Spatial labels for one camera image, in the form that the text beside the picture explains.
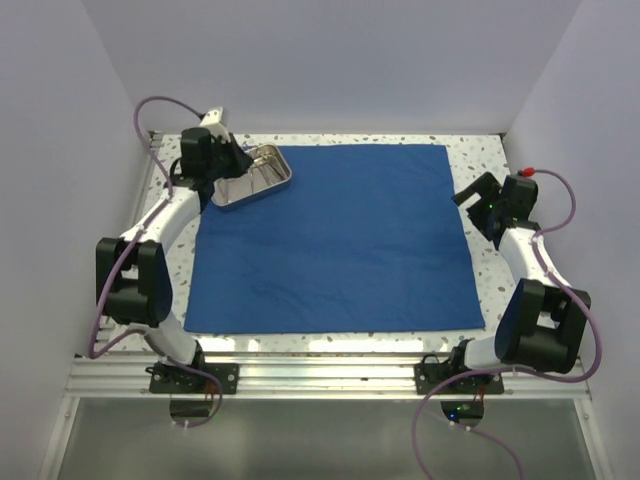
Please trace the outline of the stainless steel instrument tray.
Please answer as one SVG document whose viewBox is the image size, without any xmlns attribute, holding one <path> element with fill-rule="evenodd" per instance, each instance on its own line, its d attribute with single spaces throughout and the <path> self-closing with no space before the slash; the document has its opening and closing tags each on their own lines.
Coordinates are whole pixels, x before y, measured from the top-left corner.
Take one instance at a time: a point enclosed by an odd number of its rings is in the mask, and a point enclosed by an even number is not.
<svg viewBox="0 0 640 480">
<path fill-rule="evenodd" d="M 253 159 L 249 170 L 239 178 L 215 182 L 212 203 L 221 211 L 230 211 L 287 188 L 293 170 L 280 149 L 274 144 L 262 144 L 247 151 Z"/>
</svg>

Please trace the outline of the blue surgical cloth wrap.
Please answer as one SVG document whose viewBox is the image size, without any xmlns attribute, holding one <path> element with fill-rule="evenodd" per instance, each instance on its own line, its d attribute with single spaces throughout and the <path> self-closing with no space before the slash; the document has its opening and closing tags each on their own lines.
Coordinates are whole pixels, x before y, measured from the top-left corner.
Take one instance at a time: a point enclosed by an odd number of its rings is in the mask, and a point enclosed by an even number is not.
<svg viewBox="0 0 640 480">
<path fill-rule="evenodd" d="M 290 146 L 282 191 L 196 235 L 185 327 L 201 334 L 484 326 L 444 147 Z"/>
</svg>

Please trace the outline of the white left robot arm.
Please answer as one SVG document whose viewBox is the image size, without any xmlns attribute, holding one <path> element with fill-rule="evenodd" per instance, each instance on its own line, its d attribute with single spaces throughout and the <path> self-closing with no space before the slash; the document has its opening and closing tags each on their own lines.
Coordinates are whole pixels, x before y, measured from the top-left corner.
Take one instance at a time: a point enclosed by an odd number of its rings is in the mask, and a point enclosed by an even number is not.
<svg viewBox="0 0 640 480">
<path fill-rule="evenodd" d="M 201 390 L 207 367 L 195 360 L 199 344 L 172 312 L 173 289 L 166 253 L 186 226 L 211 203 L 215 182 L 239 178 L 253 164 L 222 125 L 184 130 L 179 171 L 167 174 L 164 194 L 116 238 L 96 246 L 96 319 L 88 357 L 97 359 L 129 335 L 143 336 L 185 392 Z"/>
</svg>

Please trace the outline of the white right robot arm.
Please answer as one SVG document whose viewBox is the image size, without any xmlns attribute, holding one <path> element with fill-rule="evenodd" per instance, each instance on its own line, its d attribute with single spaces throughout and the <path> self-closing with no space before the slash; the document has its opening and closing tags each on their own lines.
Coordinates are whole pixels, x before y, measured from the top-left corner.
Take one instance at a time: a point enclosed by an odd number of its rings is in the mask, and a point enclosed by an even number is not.
<svg viewBox="0 0 640 480">
<path fill-rule="evenodd" d="M 445 379 L 454 391 L 470 391 L 481 370 L 515 366 L 567 374 L 575 365 L 591 298 L 557 272 L 544 245 L 547 231 L 529 219 L 539 192 L 536 173 L 524 169 L 502 182 L 484 173 L 452 197 L 461 206 L 479 196 L 467 216 L 496 247 L 516 282 L 495 335 L 463 340 L 452 350 Z"/>
</svg>

